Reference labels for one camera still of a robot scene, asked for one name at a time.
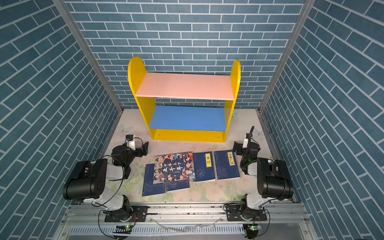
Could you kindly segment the colourful illustrated thick book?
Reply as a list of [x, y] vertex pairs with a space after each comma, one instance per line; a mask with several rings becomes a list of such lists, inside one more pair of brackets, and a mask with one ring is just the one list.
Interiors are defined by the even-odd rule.
[[192, 152], [155, 156], [154, 184], [180, 180], [194, 180], [195, 168]]

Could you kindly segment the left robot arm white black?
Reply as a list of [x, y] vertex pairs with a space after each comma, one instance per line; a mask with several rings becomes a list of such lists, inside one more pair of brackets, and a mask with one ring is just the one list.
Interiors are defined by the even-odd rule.
[[148, 145], [146, 142], [134, 150], [133, 144], [125, 143], [113, 148], [112, 164], [105, 156], [94, 162], [78, 162], [63, 188], [64, 199], [101, 208], [107, 223], [144, 222], [148, 207], [132, 207], [127, 196], [111, 190], [106, 182], [117, 181], [121, 187], [131, 173], [130, 164], [136, 157], [148, 154]]

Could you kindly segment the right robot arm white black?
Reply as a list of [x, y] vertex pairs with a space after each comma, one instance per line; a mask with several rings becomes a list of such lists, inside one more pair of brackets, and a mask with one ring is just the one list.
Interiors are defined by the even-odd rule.
[[257, 178], [257, 189], [245, 194], [239, 204], [226, 204], [223, 209], [230, 222], [266, 221], [266, 206], [273, 201], [292, 198], [294, 187], [286, 162], [259, 158], [260, 145], [251, 140], [245, 143], [247, 145], [234, 142], [233, 150], [242, 157], [243, 173]]

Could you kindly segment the blue book yellow label Yijing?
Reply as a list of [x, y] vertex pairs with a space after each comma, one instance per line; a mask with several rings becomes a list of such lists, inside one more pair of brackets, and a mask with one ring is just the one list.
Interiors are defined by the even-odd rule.
[[212, 152], [193, 153], [195, 182], [210, 182], [216, 179]]

